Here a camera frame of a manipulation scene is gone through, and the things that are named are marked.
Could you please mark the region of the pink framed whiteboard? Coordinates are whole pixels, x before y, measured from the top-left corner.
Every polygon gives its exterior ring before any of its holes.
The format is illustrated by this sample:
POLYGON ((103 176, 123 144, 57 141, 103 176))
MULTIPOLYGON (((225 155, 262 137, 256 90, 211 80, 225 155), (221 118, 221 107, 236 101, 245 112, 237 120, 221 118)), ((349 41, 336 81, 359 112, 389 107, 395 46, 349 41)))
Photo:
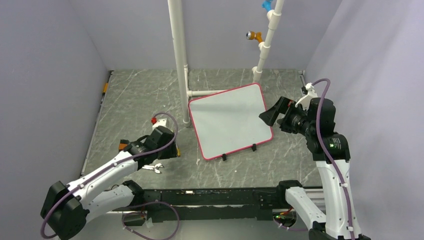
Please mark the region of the pink framed whiteboard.
POLYGON ((274 133, 259 115, 267 109, 260 84, 251 83, 188 102, 189 115, 201 156, 226 159, 273 139, 274 133))

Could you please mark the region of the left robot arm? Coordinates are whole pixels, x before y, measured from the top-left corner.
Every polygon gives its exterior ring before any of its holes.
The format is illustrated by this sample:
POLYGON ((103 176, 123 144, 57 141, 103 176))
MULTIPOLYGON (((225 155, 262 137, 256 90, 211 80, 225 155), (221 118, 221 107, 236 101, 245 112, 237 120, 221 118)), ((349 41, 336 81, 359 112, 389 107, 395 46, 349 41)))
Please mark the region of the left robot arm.
POLYGON ((155 160, 178 156, 177 134, 165 125, 155 125, 152 132, 135 141, 122 140, 118 154, 91 173, 69 183, 57 181, 46 194, 40 216, 40 235, 69 240, 93 219, 120 208, 139 209, 145 203, 145 191, 132 180, 116 188, 112 183, 155 160))

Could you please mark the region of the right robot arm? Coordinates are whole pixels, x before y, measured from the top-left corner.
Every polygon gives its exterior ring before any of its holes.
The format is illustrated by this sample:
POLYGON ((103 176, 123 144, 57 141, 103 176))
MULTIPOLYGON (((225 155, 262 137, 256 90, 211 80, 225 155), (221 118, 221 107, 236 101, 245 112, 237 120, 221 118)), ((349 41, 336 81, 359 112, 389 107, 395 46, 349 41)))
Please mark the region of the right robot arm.
POLYGON ((322 183, 325 210, 307 196, 297 180, 284 180, 277 186, 276 203, 291 207, 304 222, 310 240, 367 240, 358 222, 350 186, 350 150, 346 137, 335 131, 336 107, 330 99, 314 97, 306 110, 286 97, 280 97, 259 118, 268 126, 300 134, 316 164, 322 183))

